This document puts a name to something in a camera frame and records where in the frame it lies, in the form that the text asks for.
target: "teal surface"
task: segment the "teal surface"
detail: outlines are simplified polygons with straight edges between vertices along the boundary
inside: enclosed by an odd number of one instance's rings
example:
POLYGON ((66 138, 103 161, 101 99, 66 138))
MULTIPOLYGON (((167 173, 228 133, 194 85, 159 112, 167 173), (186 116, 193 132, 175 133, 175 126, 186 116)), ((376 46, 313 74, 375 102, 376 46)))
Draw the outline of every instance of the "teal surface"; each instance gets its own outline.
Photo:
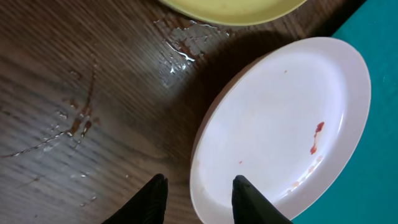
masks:
POLYGON ((294 223, 398 223, 398 0, 366 1, 334 37, 368 65, 370 114, 345 169, 294 223))

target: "dirty plate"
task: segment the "dirty plate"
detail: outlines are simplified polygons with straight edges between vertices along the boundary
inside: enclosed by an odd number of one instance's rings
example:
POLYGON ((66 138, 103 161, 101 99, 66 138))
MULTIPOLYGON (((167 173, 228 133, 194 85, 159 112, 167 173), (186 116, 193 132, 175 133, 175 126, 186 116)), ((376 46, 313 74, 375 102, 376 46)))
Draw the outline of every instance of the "dirty plate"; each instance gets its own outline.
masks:
POLYGON ((366 64, 341 40, 300 40, 247 66, 217 96, 197 134, 190 191, 200 219, 233 223, 238 174, 296 217, 350 159, 370 99, 366 64))
POLYGON ((293 11, 306 0, 161 0, 202 21, 232 26, 260 24, 293 11))

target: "dark wood surface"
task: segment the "dark wood surface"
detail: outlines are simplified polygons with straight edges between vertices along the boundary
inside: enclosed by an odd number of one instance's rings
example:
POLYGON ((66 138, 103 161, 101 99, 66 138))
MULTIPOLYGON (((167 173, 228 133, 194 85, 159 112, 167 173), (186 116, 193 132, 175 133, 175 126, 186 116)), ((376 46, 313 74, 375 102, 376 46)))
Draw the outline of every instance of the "dark wood surface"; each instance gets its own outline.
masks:
POLYGON ((155 0, 0 1, 0 223, 101 223, 156 173, 170 182, 165 223, 199 223, 190 156, 212 100, 255 58, 332 34, 362 2, 226 27, 155 0))

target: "white plate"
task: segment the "white plate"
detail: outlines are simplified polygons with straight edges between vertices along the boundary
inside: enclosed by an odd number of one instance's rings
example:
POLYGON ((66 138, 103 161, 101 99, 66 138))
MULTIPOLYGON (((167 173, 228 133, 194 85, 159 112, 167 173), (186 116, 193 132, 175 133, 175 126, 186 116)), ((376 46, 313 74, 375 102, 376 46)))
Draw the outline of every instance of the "white plate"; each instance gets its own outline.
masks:
POLYGON ((341 40, 300 40, 248 65, 217 96, 195 140, 190 191, 200 219, 233 223, 238 174, 296 217, 350 159, 370 99, 367 66, 341 40))

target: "yellow bowl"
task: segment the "yellow bowl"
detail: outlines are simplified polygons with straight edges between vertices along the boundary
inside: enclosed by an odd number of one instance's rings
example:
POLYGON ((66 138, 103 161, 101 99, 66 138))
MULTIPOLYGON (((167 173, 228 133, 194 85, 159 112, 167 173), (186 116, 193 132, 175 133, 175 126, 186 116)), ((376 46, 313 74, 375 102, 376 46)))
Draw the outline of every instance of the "yellow bowl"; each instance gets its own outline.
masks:
POLYGON ((201 21, 231 26, 269 22, 301 6, 306 0, 160 0, 201 21))

